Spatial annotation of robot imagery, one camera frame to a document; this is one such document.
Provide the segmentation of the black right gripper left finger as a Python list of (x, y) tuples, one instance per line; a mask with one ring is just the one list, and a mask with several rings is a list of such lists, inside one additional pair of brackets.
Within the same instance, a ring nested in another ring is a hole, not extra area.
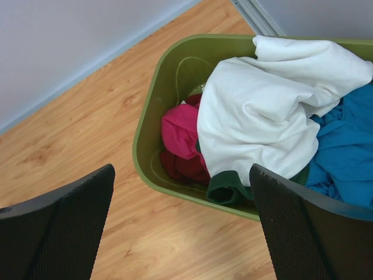
[(115, 169), (1, 208), (1, 279), (90, 279)]

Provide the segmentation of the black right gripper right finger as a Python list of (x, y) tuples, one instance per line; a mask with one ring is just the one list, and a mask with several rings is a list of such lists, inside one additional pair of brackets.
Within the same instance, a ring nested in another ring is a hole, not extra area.
[(372, 279), (372, 210), (254, 164), (255, 204), (277, 279)]

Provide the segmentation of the white and green raglan t-shirt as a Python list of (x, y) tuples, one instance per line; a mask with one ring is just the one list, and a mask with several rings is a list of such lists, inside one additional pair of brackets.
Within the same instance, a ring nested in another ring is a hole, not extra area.
[(220, 61), (207, 80), (197, 121), (210, 174), (209, 201), (252, 200), (259, 164), (306, 185), (323, 117), (346, 95), (372, 85), (372, 62), (326, 40), (256, 36), (254, 57)]

